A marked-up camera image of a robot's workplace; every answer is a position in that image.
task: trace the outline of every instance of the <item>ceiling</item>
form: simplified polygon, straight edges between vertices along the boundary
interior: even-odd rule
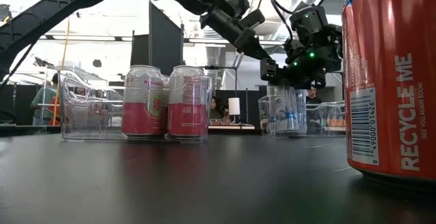
[[[12,16],[15,17],[39,0],[0,0],[0,4],[10,5]],[[201,30],[196,16],[185,10],[180,4],[173,0],[151,0],[177,25],[185,25],[185,37],[219,37],[211,35],[207,29]],[[290,8],[292,0],[277,0],[284,7]],[[341,25],[341,10],[344,0],[325,0],[323,6],[329,23]],[[266,21],[255,30],[262,39],[270,39],[273,33],[279,32],[280,35],[288,36],[289,33],[283,27],[277,13],[274,11],[270,0],[251,0],[252,9],[260,5],[260,9],[265,15]],[[145,34],[149,31],[149,0],[105,0],[93,7],[81,9],[69,17],[70,35],[92,35],[92,36],[131,36],[134,30],[136,34]],[[67,32],[67,19],[59,23],[48,34],[65,35]],[[198,64],[206,57],[206,52],[198,48],[186,48],[186,58],[192,57],[193,64]],[[46,59],[54,65],[59,64],[63,53],[63,42],[40,41],[32,50],[33,56]],[[105,44],[105,43],[71,43],[68,46],[67,61],[74,62],[74,65],[81,65],[89,72],[101,73],[106,75],[104,78],[112,80],[111,76],[118,73],[127,72],[128,58],[130,57],[130,45],[128,43]],[[93,59],[101,59],[104,62],[104,69],[95,69],[88,65]],[[28,70],[32,66],[33,59],[25,61],[21,70]],[[243,59],[240,65],[241,71],[252,71],[258,75],[257,70],[253,69],[252,59]]]

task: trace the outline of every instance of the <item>black robotic arm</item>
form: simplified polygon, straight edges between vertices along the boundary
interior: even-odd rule
[[[103,0],[41,0],[0,27],[0,81],[9,74],[16,55],[59,24],[76,10],[91,7]],[[175,0],[186,10],[201,15],[206,25],[233,44],[237,51],[255,59],[269,59],[260,46],[253,28],[265,21],[259,10],[249,9],[248,0]]]

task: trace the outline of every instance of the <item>man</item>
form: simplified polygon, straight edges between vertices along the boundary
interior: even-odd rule
[[[321,104],[322,100],[316,97],[316,88],[311,86],[311,89],[307,90],[306,104],[307,106],[307,129],[308,133],[320,128],[320,111],[317,110],[318,106],[312,104]]]
[[[44,108],[44,117],[41,121],[42,108],[38,104],[50,104],[53,100],[53,97],[56,96],[57,84],[58,84],[58,74],[55,74],[52,78],[52,86],[46,86],[46,96],[44,97],[44,87],[40,88],[32,103],[30,104],[30,108],[35,110],[33,114],[33,123],[34,126],[41,125],[49,125],[52,119],[52,112],[50,112],[47,108]]]

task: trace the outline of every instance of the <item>clear plastic bin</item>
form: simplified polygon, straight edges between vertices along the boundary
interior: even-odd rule
[[[305,91],[293,95],[267,95],[259,99],[260,127],[271,136],[343,136],[344,101],[306,104]]]
[[[152,138],[128,138],[121,132],[124,87],[92,86],[72,71],[61,71],[60,74],[63,139],[182,141],[171,140],[165,135]],[[212,81],[207,77],[202,81],[202,92],[207,92],[206,96],[209,98],[212,94]],[[208,110],[203,115],[204,121],[208,121]],[[207,139],[207,126],[201,132],[201,138],[183,140],[183,142],[205,141]]]

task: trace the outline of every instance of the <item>green shirt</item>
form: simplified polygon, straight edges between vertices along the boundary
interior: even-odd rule
[[[32,101],[32,104],[34,106],[37,106],[38,104],[44,103],[44,104],[50,104],[53,100],[53,97],[56,97],[56,90],[57,86],[47,86],[46,87],[46,96],[45,100],[42,101],[42,98],[44,97],[44,87],[40,88],[38,93],[36,94],[35,98]],[[34,118],[41,118],[41,108],[38,108],[35,110],[35,113],[33,114]],[[53,113],[48,110],[47,108],[44,108],[44,118],[52,118]]]

